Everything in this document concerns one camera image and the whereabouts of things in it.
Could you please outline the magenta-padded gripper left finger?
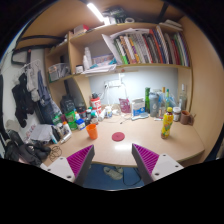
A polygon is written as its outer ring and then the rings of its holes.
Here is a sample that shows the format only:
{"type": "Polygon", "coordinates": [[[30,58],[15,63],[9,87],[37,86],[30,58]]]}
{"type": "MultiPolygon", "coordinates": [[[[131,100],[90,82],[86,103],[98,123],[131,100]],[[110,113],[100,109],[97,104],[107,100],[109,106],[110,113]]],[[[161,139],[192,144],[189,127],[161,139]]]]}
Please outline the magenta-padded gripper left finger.
{"type": "Polygon", "coordinates": [[[94,155],[94,146],[90,145],[67,158],[59,157],[49,166],[41,164],[41,168],[78,186],[82,186],[94,155]]]}

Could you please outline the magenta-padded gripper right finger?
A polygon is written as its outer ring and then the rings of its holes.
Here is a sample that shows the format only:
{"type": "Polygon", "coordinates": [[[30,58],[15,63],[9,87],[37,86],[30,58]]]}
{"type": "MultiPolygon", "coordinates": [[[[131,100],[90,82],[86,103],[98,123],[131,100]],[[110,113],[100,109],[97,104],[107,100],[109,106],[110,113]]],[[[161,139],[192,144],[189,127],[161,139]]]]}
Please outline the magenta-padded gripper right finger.
{"type": "Polygon", "coordinates": [[[183,169],[168,154],[157,154],[137,144],[132,144],[132,155],[145,185],[183,169]]]}

